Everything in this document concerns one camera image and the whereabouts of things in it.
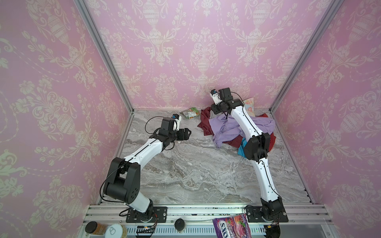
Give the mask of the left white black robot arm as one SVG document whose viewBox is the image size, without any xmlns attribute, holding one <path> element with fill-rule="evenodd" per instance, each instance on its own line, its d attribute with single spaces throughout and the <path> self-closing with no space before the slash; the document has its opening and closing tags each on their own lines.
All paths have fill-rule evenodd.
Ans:
<svg viewBox="0 0 381 238">
<path fill-rule="evenodd" d="M 102 193 L 126 204 L 140 220 L 147 222 L 154 216 L 153 201 L 140 192 L 141 171 L 151 159 L 165 151 L 175 141 L 188 140 L 191 131 L 180 128 L 182 117 L 173 114 L 162 117 L 161 127 L 149 134 L 147 142 L 131 155 L 112 160 Z"/>
</svg>

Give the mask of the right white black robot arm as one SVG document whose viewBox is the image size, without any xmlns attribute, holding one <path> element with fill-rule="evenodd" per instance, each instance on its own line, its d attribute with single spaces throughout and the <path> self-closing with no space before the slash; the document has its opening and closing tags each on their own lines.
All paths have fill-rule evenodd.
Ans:
<svg viewBox="0 0 381 238">
<path fill-rule="evenodd" d="M 260 185 L 261 216 L 268 222 L 288 222 L 283 199 L 277 192 L 268 166 L 268 152 L 270 134 L 264 133 L 246 112 L 244 103 L 234 99 L 229 88 L 212 89 L 210 97 L 213 99 L 211 109 L 214 113 L 227 113 L 239 124 L 247 144 L 244 147 L 245 157 L 251 161 Z"/>
</svg>

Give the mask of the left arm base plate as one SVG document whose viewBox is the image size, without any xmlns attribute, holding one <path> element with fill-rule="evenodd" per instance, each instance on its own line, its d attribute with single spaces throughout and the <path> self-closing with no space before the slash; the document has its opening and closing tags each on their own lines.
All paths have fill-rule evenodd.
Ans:
<svg viewBox="0 0 381 238">
<path fill-rule="evenodd" d="M 167 220 L 167 207 L 149 207 L 146 212 L 141 213 L 129 208 L 126 216 L 126 223 L 165 223 Z"/>
</svg>

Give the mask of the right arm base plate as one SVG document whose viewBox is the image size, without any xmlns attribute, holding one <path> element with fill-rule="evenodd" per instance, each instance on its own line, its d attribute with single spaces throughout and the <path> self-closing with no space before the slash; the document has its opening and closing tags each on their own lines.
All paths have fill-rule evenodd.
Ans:
<svg viewBox="0 0 381 238">
<path fill-rule="evenodd" d="M 288 223 L 289 219 L 285 209 L 279 212 L 271 211 L 266 206 L 247 205 L 244 213 L 249 223 Z"/>
</svg>

